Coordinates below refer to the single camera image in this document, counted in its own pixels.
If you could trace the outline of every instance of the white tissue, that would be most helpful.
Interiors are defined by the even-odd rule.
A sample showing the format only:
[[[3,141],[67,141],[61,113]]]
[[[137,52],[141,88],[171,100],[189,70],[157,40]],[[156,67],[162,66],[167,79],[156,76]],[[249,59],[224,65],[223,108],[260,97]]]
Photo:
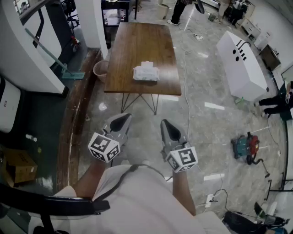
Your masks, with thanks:
[[[153,67],[153,62],[142,62],[141,66],[137,66],[133,69],[133,79],[158,81],[159,69]]]

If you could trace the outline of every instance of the marble floor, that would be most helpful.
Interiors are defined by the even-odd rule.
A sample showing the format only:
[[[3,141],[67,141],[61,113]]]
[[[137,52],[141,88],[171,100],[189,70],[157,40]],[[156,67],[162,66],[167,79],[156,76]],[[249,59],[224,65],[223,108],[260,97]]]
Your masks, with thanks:
[[[164,0],[169,5],[168,17],[173,13],[174,1]],[[142,9],[137,13],[137,20],[168,25],[166,20],[157,18],[157,1],[142,1]],[[210,22],[209,13],[213,8],[205,6],[205,14],[194,10],[194,5],[188,5],[180,19],[180,28],[188,28],[193,33],[202,35],[203,41],[197,41],[189,30],[168,25],[176,54],[177,66],[183,95],[178,98],[160,96],[158,113],[148,108],[142,99],[138,99],[128,110],[131,113],[132,125],[128,133],[128,142],[119,155],[120,159],[128,159],[131,164],[148,159],[153,167],[160,170],[165,177],[172,174],[168,163],[164,163],[160,150],[162,149],[160,122],[167,118],[180,124],[188,130],[189,108],[184,98],[184,64],[186,63],[186,96],[190,105],[190,142],[195,146],[198,155],[198,167],[188,170],[188,180],[192,197],[196,205],[206,202],[207,194],[214,194],[221,187],[228,192],[227,209],[254,214],[253,206],[257,201],[263,203],[268,190],[268,180],[272,179],[273,187],[278,187],[281,173],[284,170],[285,159],[285,127],[278,115],[271,116],[269,121],[260,116],[261,109],[255,109],[253,103],[243,101],[235,104],[235,97],[230,95],[228,82],[221,59],[217,53],[216,43],[228,30],[245,39],[245,34],[229,26],[227,21],[222,25]],[[270,91],[261,98],[276,94],[274,82],[264,67],[258,52],[252,46],[257,60],[263,70]],[[87,121],[83,129],[79,177],[88,168],[92,157],[87,149],[93,133],[99,130],[104,120],[117,114],[121,108],[122,94],[105,94],[103,84],[96,82],[94,92],[87,111]],[[208,108],[205,102],[225,107],[224,110]],[[277,143],[272,139],[269,129]],[[263,158],[271,174],[265,178],[262,164],[247,165],[244,159],[235,160],[230,140],[248,131],[254,132],[260,139],[257,158]],[[204,181],[204,176],[211,173],[224,173],[218,180]],[[198,206],[197,213],[214,211],[219,217],[225,213],[226,193],[218,193],[210,208]]]

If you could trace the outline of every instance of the wooden baseboard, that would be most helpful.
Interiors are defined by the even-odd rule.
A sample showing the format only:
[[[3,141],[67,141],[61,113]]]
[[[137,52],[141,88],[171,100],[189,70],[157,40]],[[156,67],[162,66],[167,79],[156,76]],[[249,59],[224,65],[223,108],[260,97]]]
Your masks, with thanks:
[[[82,80],[74,82],[69,93],[59,136],[57,191],[77,182],[81,134],[88,103],[97,80],[92,69],[102,59],[100,50],[93,49],[87,53],[87,57],[81,67],[81,71],[85,72],[85,76]]]

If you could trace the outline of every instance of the wooden table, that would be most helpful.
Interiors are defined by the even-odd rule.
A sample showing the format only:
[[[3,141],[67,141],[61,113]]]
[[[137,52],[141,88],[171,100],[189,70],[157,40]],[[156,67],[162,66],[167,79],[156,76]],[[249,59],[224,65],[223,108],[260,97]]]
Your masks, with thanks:
[[[159,78],[154,81],[133,79],[133,69],[143,61],[159,68]],[[104,92],[123,93],[121,113],[142,94],[181,95],[173,43],[168,26],[146,23],[120,23],[110,57]],[[128,96],[124,103],[124,94]],[[138,96],[125,108],[129,94]],[[152,97],[153,107],[157,113]]]

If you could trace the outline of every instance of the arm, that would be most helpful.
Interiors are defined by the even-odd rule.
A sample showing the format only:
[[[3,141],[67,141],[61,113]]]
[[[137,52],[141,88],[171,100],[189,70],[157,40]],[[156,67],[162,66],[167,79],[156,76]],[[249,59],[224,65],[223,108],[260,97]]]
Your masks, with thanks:
[[[189,191],[186,171],[173,172],[173,196],[195,216],[195,206]]]
[[[73,186],[77,197],[93,198],[106,166],[106,163],[98,159],[91,163],[86,173]]]

